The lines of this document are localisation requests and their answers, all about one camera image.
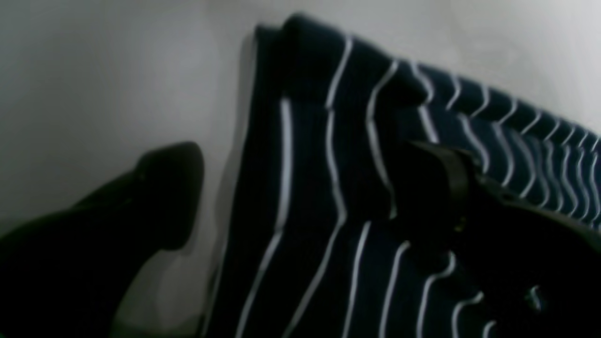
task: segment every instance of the navy striped shirt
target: navy striped shirt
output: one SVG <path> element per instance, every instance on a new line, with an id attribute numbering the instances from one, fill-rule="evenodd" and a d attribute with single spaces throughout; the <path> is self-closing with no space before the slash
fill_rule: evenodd
<path id="1" fill-rule="evenodd" d="M 599 137 L 302 16 L 258 28 L 257 74 L 207 337 L 493 337 L 453 253 L 393 234 L 421 140 L 469 150 L 534 205 L 601 223 Z"/>

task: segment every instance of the white surface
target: white surface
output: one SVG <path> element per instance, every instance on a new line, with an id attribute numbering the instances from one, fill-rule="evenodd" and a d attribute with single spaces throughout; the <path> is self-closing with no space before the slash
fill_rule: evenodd
<path id="1" fill-rule="evenodd" d="M 194 237 L 144 267 L 117 316 L 192 332 L 237 177 L 242 41 L 298 10 L 601 131 L 597 1 L 3 0 L 0 214 L 67 207 L 142 152 L 196 141 L 206 177 Z"/>

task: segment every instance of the striped fabric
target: striped fabric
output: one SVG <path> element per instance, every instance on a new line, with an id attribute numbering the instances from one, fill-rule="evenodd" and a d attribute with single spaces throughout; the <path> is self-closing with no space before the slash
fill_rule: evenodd
<path id="1" fill-rule="evenodd" d="M 207 337 L 493 337 L 453 253 L 392 231 L 398 147 L 472 152 L 533 204 L 601 222 L 599 137 L 304 17 L 256 32 L 257 75 Z"/>

